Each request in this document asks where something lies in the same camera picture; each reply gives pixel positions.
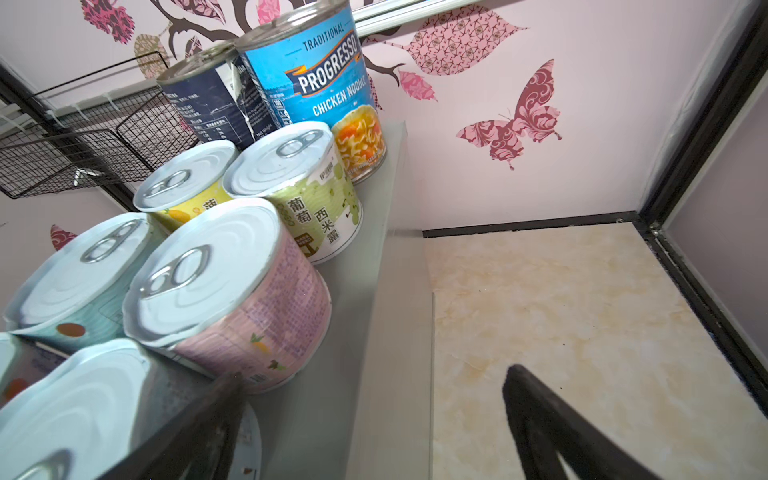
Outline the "teal short can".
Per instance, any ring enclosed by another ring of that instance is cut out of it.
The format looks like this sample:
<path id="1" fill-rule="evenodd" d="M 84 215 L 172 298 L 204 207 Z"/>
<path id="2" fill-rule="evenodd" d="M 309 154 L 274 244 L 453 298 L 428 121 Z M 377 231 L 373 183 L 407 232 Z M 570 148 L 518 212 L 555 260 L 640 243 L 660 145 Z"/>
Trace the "teal short can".
<path id="1" fill-rule="evenodd" d="M 17 290 L 8 332 L 72 354 L 126 336 L 130 284 L 168 231 L 146 213 L 105 220 L 49 257 Z"/>
<path id="2" fill-rule="evenodd" d="M 214 381 L 127 339 L 84 348 L 1 410 L 4 479 L 103 479 Z M 262 474 L 245 401 L 226 479 Z"/>

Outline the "small yellow can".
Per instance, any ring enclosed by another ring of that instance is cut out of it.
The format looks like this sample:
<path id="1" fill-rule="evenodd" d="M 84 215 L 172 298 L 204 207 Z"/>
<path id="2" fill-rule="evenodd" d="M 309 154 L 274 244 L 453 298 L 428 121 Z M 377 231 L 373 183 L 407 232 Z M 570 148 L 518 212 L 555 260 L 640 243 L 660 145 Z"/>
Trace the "small yellow can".
<path id="1" fill-rule="evenodd" d="M 173 232 L 232 197 L 223 187 L 227 168 L 239 156 L 228 140 L 198 144 L 167 161 L 138 187 L 134 206 Z"/>

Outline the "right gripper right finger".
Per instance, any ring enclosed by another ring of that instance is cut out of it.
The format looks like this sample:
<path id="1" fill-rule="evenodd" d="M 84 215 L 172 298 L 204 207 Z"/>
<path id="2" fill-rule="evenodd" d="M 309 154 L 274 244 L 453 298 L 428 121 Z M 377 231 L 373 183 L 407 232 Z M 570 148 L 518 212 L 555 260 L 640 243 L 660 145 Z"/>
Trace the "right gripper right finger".
<path id="1" fill-rule="evenodd" d="M 502 387 L 507 422 L 527 479 L 655 479 L 520 364 L 508 368 Z"/>

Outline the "green short can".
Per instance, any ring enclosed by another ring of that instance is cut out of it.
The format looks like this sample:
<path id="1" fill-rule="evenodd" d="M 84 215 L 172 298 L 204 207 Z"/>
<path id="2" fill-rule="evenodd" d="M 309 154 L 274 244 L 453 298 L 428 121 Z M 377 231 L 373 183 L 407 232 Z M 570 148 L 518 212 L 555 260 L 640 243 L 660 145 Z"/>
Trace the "green short can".
<path id="1" fill-rule="evenodd" d="M 222 185 L 234 199 L 271 202 L 315 265 L 348 247 L 364 219 L 333 134 L 319 121 L 291 124 L 259 139 L 227 168 Z"/>

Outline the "dark navy tall can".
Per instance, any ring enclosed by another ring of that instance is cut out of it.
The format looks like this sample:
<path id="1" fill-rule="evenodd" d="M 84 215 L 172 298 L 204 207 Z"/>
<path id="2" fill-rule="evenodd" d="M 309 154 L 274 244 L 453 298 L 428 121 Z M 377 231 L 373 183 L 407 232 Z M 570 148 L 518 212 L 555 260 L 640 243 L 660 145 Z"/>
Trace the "dark navy tall can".
<path id="1" fill-rule="evenodd" d="M 202 142 L 229 140 L 242 151 L 278 129 L 231 41 L 175 64 L 157 83 Z"/>

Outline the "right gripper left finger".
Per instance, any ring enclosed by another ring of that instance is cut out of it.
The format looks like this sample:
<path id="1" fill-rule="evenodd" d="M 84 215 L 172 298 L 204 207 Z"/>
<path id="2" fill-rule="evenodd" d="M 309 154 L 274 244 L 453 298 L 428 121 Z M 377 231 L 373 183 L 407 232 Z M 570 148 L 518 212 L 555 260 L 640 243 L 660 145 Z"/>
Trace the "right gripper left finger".
<path id="1" fill-rule="evenodd" d="M 228 373 L 103 479 L 226 479 L 245 407 L 245 382 Z"/>

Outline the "pink short can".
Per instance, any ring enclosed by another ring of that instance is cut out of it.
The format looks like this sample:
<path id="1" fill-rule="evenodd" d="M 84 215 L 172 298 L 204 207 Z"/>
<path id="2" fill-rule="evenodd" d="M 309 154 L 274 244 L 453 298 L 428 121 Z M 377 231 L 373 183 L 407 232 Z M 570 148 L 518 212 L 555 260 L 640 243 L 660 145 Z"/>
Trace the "pink short can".
<path id="1" fill-rule="evenodd" d="M 65 360 L 61 355 L 6 332 L 1 333 L 0 347 L 1 407 L 45 378 Z"/>
<path id="2" fill-rule="evenodd" d="M 332 299 L 317 269 L 259 198 L 192 219 L 157 247 L 122 305 L 127 336 L 217 377 L 241 374 L 260 394 L 290 381 L 329 329 Z"/>

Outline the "blue chicken noodle soup can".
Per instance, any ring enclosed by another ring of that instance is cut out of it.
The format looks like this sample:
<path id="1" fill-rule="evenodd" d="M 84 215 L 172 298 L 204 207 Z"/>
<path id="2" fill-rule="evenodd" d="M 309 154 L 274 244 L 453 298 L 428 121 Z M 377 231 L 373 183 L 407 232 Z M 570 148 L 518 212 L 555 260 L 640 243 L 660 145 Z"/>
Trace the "blue chicken noodle soup can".
<path id="1" fill-rule="evenodd" d="M 234 45 L 280 127 L 326 124 L 355 184 L 378 169 L 386 144 L 347 1 L 305 5 Z"/>

